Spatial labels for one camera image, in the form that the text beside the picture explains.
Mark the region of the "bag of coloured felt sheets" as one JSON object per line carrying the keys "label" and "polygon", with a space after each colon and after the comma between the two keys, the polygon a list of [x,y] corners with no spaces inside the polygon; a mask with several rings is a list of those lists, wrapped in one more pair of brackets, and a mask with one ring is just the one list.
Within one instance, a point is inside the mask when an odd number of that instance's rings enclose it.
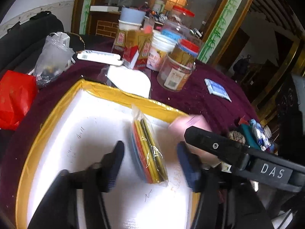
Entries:
{"label": "bag of coloured felt sheets", "polygon": [[139,167],[149,184],[168,184],[168,172],[153,126],[144,113],[132,106],[131,138]]}

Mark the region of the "pink soft object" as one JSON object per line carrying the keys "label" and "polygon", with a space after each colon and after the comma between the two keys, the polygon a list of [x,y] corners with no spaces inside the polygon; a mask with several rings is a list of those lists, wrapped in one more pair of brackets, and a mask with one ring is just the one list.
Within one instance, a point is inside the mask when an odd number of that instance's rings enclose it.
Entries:
{"label": "pink soft object", "polygon": [[179,141],[185,141],[185,131],[192,126],[212,132],[210,125],[202,115],[188,115],[178,117],[169,125],[168,129],[175,137],[175,139],[178,139]]}

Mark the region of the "grey hedgehog plush toy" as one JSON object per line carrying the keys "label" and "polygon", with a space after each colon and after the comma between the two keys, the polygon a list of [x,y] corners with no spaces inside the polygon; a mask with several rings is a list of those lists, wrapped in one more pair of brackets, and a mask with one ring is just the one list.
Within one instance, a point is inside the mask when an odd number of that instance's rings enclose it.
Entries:
{"label": "grey hedgehog plush toy", "polygon": [[233,141],[239,142],[241,144],[246,143],[246,138],[242,133],[239,133],[238,131],[230,131],[227,134],[227,137]]}

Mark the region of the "blue white crumpled cloth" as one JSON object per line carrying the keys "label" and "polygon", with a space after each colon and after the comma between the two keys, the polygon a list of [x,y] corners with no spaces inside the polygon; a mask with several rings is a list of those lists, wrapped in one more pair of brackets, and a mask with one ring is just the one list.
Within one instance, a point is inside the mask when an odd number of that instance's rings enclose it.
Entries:
{"label": "blue white crumpled cloth", "polygon": [[259,148],[264,152],[274,153],[274,143],[269,140],[261,124],[255,119],[249,120],[249,124]]}

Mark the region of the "teal box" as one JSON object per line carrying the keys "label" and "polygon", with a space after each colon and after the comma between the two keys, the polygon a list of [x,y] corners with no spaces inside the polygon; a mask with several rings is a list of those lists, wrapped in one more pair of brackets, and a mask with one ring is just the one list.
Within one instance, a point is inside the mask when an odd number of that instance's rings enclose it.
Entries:
{"label": "teal box", "polygon": [[259,145],[257,144],[256,138],[252,133],[252,128],[249,125],[241,124],[238,127],[238,131],[245,137],[245,145],[248,145],[257,150],[261,150]]}

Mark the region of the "gold-rimmed white tray box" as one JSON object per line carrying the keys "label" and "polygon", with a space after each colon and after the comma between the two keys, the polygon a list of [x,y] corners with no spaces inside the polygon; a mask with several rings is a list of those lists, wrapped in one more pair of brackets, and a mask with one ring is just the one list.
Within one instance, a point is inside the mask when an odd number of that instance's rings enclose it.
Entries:
{"label": "gold-rimmed white tray box", "polygon": [[[168,182],[144,181],[132,150],[132,107],[150,121]],[[20,177],[15,221],[27,228],[61,170],[78,172],[99,162],[117,141],[125,154],[114,189],[103,195],[111,228],[189,228],[192,193],[177,159],[177,138],[168,126],[182,112],[109,86],[80,80],[61,98],[36,136]]]}

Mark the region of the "maroon velvet tablecloth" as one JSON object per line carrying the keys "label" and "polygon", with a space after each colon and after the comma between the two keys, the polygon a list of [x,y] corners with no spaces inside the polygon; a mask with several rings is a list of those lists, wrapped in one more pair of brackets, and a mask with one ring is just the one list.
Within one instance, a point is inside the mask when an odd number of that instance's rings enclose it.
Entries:
{"label": "maroon velvet tablecloth", "polygon": [[[17,130],[1,130],[1,211],[10,222],[15,222],[15,196],[23,164],[40,127],[62,96],[78,80],[84,77],[97,81],[103,67],[102,64],[78,60],[54,82],[39,91]],[[210,94],[204,79],[222,85],[232,102]],[[203,115],[213,132],[228,132],[242,117],[246,120],[258,118],[238,84],[200,61],[196,62],[196,70],[180,92],[170,92],[162,88],[157,82],[156,72],[151,73],[150,80],[153,100],[187,114]]]}

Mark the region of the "white paper sheet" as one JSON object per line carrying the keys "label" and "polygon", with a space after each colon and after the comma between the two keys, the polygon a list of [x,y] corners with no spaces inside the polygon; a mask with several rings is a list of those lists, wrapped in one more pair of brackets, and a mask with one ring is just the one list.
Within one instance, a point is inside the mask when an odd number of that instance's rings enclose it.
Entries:
{"label": "white paper sheet", "polygon": [[151,89],[150,79],[139,70],[128,69],[125,66],[110,66],[107,78],[123,92],[149,98]]}

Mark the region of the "blue tissue packet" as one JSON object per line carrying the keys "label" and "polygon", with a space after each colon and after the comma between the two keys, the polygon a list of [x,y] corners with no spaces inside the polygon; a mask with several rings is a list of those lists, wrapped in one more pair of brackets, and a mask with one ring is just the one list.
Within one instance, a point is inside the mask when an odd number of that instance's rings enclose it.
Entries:
{"label": "blue tissue packet", "polygon": [[224,98],[224,99],[228,100],[229,102],[232,102],[228,93],[226,92],[226,90],[224,89],[224,87],[222,85],[220,85],[210,79],[204,79],[204,81],[207,86],[207,90],[209,91],[210,94]]}

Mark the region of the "white remote control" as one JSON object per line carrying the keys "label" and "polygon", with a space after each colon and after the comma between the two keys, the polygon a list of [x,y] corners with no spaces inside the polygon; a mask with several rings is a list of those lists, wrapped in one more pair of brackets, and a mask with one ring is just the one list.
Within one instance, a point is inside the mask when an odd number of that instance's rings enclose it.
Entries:
{"label": "white remote control", "polygon": [[93,61],[96,63],[108,64],[113,66],[121,66],[123,60],[119,54],[94,51],[94,50],[83,50],[77,54],[78,60]]}

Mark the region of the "red cigarette box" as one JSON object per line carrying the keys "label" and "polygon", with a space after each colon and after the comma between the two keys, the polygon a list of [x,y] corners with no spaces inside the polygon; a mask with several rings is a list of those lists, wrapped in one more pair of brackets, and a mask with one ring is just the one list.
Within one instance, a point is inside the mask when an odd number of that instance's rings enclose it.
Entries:
{"label": "red cigarette box", "polygon": [[139,46],[125,47],[123,53],[123,65],[129,69],[134,69],[139,57]]}

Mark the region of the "red-lidded gold jar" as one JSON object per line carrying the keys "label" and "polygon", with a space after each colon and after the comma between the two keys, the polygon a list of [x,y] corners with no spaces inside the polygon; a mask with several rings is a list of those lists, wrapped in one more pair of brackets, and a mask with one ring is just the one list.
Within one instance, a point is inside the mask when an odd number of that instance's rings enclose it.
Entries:
{"label": "red-lidded gold jar", "polygon": [[200,47],[193,42],[181,39],[177,42],[173,51],[169,54],[169,57],[180,63],[181,65],[193,64],[198,56]]}

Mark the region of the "red plastic bag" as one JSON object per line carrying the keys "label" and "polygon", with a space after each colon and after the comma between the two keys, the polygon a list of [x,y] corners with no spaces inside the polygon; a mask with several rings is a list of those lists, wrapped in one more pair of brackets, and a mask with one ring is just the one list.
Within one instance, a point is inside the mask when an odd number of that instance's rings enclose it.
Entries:
{"label": "red plastic bag", "polygon": [[8,70],[1,78],[0,128],[15,131],[38,94],[36,77]]}

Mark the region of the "clear plastic bag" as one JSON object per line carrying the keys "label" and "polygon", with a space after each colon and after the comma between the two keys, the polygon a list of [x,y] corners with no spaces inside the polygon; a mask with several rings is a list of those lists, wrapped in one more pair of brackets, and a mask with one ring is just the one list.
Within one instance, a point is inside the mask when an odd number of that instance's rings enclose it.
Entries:
{"label": "clear plastic bag", "polygon": [[37,85],[45,86],[66,71],[74,54],[68,34],[58,31],[48,35],[34,68]]}

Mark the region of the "gold red tea carton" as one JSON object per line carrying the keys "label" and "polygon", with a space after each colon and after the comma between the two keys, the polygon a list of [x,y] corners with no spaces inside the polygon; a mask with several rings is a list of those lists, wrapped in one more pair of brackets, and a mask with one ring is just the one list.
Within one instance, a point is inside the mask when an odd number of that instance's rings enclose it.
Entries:
{"label": "gold red tea carton", "polygon": [[147,58],[152,43],[153,33],[145,33],[144,30],[118,30],[113,44],[113,53],[119,54],[123,59],[125,47],[139,46],[139,57],[133,70],[146,68]]}

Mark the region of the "white pink-labelled tub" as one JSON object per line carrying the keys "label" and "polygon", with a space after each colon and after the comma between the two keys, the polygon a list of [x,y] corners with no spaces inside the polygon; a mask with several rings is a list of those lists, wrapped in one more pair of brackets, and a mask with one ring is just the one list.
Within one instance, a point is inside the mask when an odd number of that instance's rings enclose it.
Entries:
{"label": "white pink-labelled tub", "polygon": [[160,71],[164,58],[173,51],[176,41],[161,33],[153,33],[152,37],[146,67],[153,71]]}

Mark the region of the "blue-labelled clear jar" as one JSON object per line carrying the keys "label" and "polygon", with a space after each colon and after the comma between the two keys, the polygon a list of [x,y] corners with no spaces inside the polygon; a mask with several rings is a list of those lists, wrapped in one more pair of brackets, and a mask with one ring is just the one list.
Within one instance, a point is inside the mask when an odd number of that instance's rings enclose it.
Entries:
{"label": "blue-labelled clear jar", "polygon": [[166,20],[161,28],[161,34],[178,42],[190,36],[190,29],[179,23]]}

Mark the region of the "pale blue cup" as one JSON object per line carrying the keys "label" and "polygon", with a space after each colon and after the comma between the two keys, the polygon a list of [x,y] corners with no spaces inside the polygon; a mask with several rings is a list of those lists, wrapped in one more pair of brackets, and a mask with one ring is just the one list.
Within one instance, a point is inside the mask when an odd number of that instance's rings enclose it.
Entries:
{"label": "pale blue cup", "polygon": [[121,10],[119,25],[120,30],[139,30],[142,26],[142,21],[144,20],[146,12],[123,7]]}

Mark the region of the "red-lidded tall clear jar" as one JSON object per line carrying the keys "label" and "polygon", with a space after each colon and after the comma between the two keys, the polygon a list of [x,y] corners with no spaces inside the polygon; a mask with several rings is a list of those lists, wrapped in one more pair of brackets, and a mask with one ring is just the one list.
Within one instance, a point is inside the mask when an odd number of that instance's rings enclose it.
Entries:
{"label": "red-lidded tall clear jar", "polygon": [[195,14],[190,10],[174,5],[168,15],[168,20],[184,25],[185,27],[190,27],[194,17]]}

